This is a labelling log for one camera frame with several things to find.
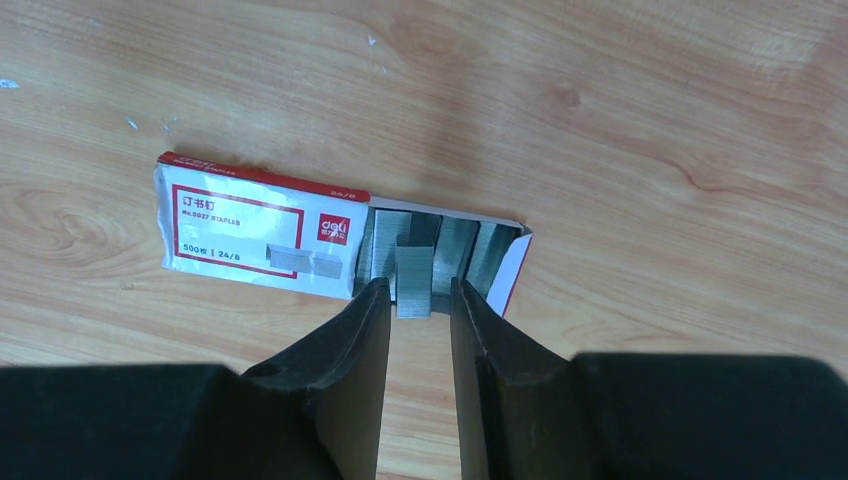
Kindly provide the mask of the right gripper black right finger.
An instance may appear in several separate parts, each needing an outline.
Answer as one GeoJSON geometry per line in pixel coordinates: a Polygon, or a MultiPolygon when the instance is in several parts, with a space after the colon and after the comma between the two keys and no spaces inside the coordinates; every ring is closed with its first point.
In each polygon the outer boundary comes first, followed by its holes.
{"type": "Polygon", "coordinates": [[[450,328],[466,479],[843,479],[847,384],[800,356],[564,359],[465,280],[450,328]]]}

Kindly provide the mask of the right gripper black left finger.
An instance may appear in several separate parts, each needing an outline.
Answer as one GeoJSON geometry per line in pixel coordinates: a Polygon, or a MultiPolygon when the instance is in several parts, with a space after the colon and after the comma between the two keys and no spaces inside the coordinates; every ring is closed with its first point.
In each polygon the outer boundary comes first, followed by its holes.
{"type": "Polygon", "coordinates": [[[372,479],[390,339],[375,279],[236,373],[219,364],[5,367],[5,479],[372,479]]]}

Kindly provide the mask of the grey staple strip piece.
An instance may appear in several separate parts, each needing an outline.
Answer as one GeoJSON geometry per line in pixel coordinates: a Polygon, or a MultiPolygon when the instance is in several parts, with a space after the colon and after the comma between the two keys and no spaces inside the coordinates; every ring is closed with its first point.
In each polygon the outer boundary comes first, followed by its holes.
{"type": "Polygon", "coordinates": [[[400,236],[395,249],[395,307],[400,319],[429,318],[432,313],[434,246],[400,236]]]}

